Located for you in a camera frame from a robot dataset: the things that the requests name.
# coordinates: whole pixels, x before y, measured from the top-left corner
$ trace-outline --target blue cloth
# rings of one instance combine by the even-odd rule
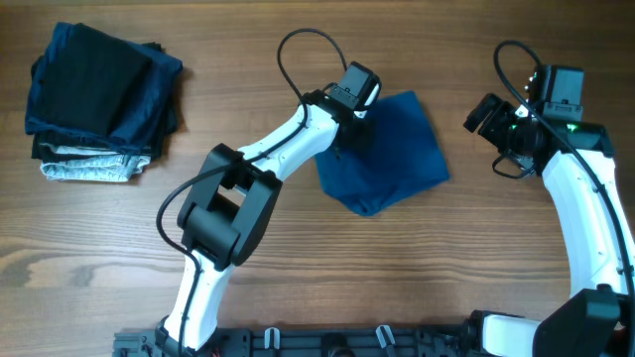
[[[351,211],[371,216],[449,179],[444,155],[417,95],[408,91],[378,100],[366,114],[373,141],[361,153],[316,155],[324,192]]]
[[[139,153],[150,141],[159,119],[166,107],[175,79],[183,70],[183,64],[160,51],[156,51],[141,45],[128,43],[133,49],[148,56],[152,64],[139,86],[132,91],[126,107],[122,111],[122,117],[117,127],[110,136],[103,137],[94,133],[65,128],[51,124],[39,118],[32,111],[34,103],[42,91],[41,80],[47,70],[47,65],[59,55],[72,36],[74,25],[58,23],[53,31],[53,38],[47,47],[43,60],[36,69],[33,84],[29,91],[27,101],[27,115],[25,131],[27,134],[56,131],[75,138],[93,140],[107,144],[112,150],[126,153]]]

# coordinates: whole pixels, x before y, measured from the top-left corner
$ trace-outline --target folded jeans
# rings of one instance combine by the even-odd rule
[[[49,180],[95,180],[125,182],[150,164],[148,156],[105,155],[85,160],[71,160],[40,165]]]

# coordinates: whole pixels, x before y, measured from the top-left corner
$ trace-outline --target wooden table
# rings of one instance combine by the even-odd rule
[[[567,254],[543,183],[496,176],[495,148],[462,127],[487,92],[511,100],[492,65],[505,39],[585,69],[585,120],[608,128],[635,218],[630,1],[59,2],[71,6],[0,8],[0,356],[109,356],[114,332],[153,327],[171,311],[184,258],[159,238],[157,208],[213,146],[254,142],[292,115],[297,98],[275,50],[300,27],[327,31],[348,60],[372,68],[383,96],[416,91],[451,180],[362,218],[326,196],[306,163],[232,277],[222,326],[457,322],[476,308],[544,318],[567,300]],[[49,182],[29,159],[29,69],[57,21],[159,42],[187,68],[185,122],[168,154],[130,183]],[[503,60],[522,86],[531,62],[514,50]],[[302,91],[341,77],[330,45],[311,35],[288,43],[284,63]],[[174,237],[182,199],[167,214]]]

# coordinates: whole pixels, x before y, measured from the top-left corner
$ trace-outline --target black clamp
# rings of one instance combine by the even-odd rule
[[[279,356],[280,350],[280,330],[276,327],[269,327],[265,330],[264,335],[265,350],[271,352],[272,357]]]

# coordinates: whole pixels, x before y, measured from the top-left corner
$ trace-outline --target black cable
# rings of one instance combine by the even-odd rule
[[[503,173],[501,171],[499,171],[498,169],[496,169],[496,167],[498,166],[498,164],[500,164],[500,162],[502,162],[504,159],[509,160],[510,162],[514,163],[514,161],[512,160],[512,158],[507,155],[507,154],[501,154],[501,156],[499,156],[498,158],[496,158],[496,160],[494,160],[494,162],[492,163],[492,170],[497,173],[498,175],[503,176],[504,178],[508,178],[508,179],[522,179],[523,177],[531,174],[533,171],[536,170],[536,164],[533,164],[530,168],[528,169],[524,169],[523,171],[521,171],[518,175],[509,175],[507,173]]]
[[[532,59],[534,59],[537,65],[541,64],[540,59],[538,58],[538,55],[536,55],[536,53],[534,53],[534,51],[532,51],[527,45],[519,41],[513,41],[513,40],[504,41],[496,47],[496,50],[494,50],[494,67],[496,68],[496,73],[498,73],[500,80],[503,82],[505,87],[507,87],[507,89],[514,95],[514,97],[516,97],[516,99],[525,108],[527,108],[527,110],[536,118],[536,120],[538,120],[538,122],[543,127],[545,127],[545,129],[547,129],[547,131],[554,138],[558,139],[558,141],[560,141],[565,146],[565,148],[567,148],[567,150],[571,151],[573,156],[579,161],[582,168],[586,171],[586,173],[590,177],[591,181],[597,188],[598,193],[602,197],[604,204],[606,205],[606,209],[608,210],[608,214],[613,223],[615,235],[617,236],[617,244],[619,246],[619,252],[622,259],[622,265],[624,267],[623,273],[624,273],[624,278],[626,279],[626,290],[628,291],[628,299],[630,302],[629,303],[630,304],[630,311],[629,311],[630,320],[628,323],[628,328],[629,328],[628,356],[635,357],[635,287],[633,287],[633,271],[632,271],[632,266],[630,264],[630,259],[628,257],[628,250],[626,249],[626,240],[624,238],[624,232],[622,231],[622,228],[620,226],[619,219],[617,217],[617,212],[615,211],[615,207],[613,207],[610,197],[608,196],[606,187],[599,180],[599,178],[597,177],[593,169],[588,165],[588,163],[582,157],[582,155],[573,147],[573,145],[566,138],[561,136],[558,133],[558,131],[556,131],[556,129],[536,111],[536,109],[534,109],[531,105],[527,104],[525,99],[523,99],[522,95],[518,92],[518,90],[516,90],[516,88],[514,88],[512,83],[509,81],[509,79],[507,79],[507,76],[505,76],[505,73],[503,72],[503,69],[500,66],[500,62],[498,58],[500,51],[506,46],[516,46],[523,49],[527,54],[529,54],[532,57]]]
[[[278,46],[278,53],[277,53],[278,67],[280,68],[280,72],[282,73],[282,76],[285,78],[285,80],[287,80],[287,82],[289,83],[289,86],[291,86],[291,88],[294,90],[294,92],[298,96],[298,99],[300,100],[300,103],[302,104],[304,112],[305,112],[304,118],[303,118],[301,124],[298,126],[298,128],[296,128],[296,130],[294,130],[286,138],[282,139],[281,141],[276,143],[276,145],[274,145],[271,148],[265,150],[264,152],[260,153],[259,155],[255,156],[255,157],[253,157],[251,159],[246,160],[244,162],[245,164],[251,164],[251,163],[254,163],[254,162],[257,162],[259,160],[262,160],[262,159],[266,158],[267,156],[269,156],[269,154],[271,154],[274,151],[278,150],[280,147],[282,147],[287,142],[289,142],[293,137],[298,135],[298,133],[300,133],[302,131],[302,129],[307,126],[307,120],[309,119],[309,108],[307,107],[307,102],[302,97],[302,94],[300,93],[300,91],[298,90],[296,85],[289,78],[289,75],[285,71],[285,68],[283,67],[282,60],[281,60],[282,47],[285,44],[285,42],[288,39],[290,39],[291,37],[293,37],[294,35],[297,35],[297,34],[300,34],[300,33],[313,33],[313,34],[318,34],[318,35],[326,38],[335,47],[335,49],[337,50],[337,53],[339,54],[339,58],[341,59],[341,63],[344,66],[344,71],[347,70],[346,59],[344,58],[344,53],[341,51],[341,49],[339,48],[339,46],[337,45],[335,40],[331,36],[327,35],[326,33],[322,32],[322,31],[320,31],[318,29],[297,29],[297,30],[289,33],[287,36],[285,36],[285,38],[282,40],[282,42]],[[186,190],[188,187],[192,186],[193,184],[196,184],[199,181],[202,181],[204,179],[207,179],[207,178],[210,178],[210,177],[212,177],[214,175],[217,175],[219,173],[223,173],[225,171],[236,169],[240,165],[242,165],[242,163],[240,163],[240,162],[234,163],[234,164],[230,164],[230,165],[225,165],[223,167],[219,167],[219,168],[216,168],[216,169],[212,169],[212,170],[210,170],[208,172],[205,172],[205,173],[202,173],[202,174],[198,174],[197,176],[187,180],[186,182],[182,183],[179,187],[177,187],[174,191],[172,191],[172,193],[170,193],[168,195],[168,197],[166,197],[166,199],[163,201],[163,203],[159,207],[159,211],[157,212],[156,224],[157,224],[157,230],[159,231],[159,235],[161,236],[161,238],[169,246],[171,246],[172,248],[174,248],[178,252],[184,254],[186,257],[190,258],[192,260],[192,262],[194,263],[194,276],[193,276],[193,280],[191,282],[190,293],[188,294],[188,299],[186,300],[186,305],[184,306],[183,315],[181,317],[181,326],[179,328],[179,357],[183,356],[183,345],[184,345],[184,336],[185,336],[185,331],[186,331],[186,321],[188,320],[188,314],[190,312],[191,301],[193,299],[194,292],[195,292],[195,289],[196,289],[196,285],[198,284],[198,279],[200,277],[200,262],[196,259],[196,257],[191,252],[189,252],[188,250],[186,250],[185,248],[183,248],[179,244],[175,243],[172,239],[170,239],[170,237],[168,237],[168,234],[166,233],[166,231],[163,228],[163,215],[165,214],[166,209],[168,208],[170,203],[181,192]]]

